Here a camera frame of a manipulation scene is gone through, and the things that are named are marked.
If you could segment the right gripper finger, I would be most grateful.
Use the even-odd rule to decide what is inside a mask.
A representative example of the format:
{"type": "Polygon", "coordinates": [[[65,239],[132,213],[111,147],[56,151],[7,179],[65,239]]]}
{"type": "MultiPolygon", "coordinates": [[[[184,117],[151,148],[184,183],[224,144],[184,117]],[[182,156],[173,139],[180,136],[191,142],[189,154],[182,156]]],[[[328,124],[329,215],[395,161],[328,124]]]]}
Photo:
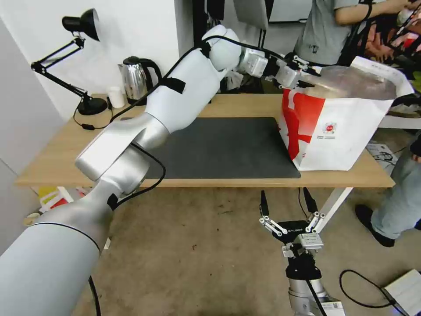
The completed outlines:
{"type": "Polygon", "coordinates": [[[283,236],[287,234],[287,229],[285,229],[284,227],[282,227],[281,225],[279,225],[277,222],[275,222],[274,220],[270,218],[268,203],[267,203],[266,194],[264,190],[262,190],[260,194],[259,210],[260,210],[259,222],[265,229],[267,229],[271,233],[274,233],[275,236],[283,236]]]}
{"type": "Polygon", "coordinates": [[[324,224],[326,218],[326,214],[319,212],[316,201],[313,199],[309,190],[306,187],[303,188],[303,195],[309,213],[305,232],[320,233],[322,230],[322,224],[324,224]]]}

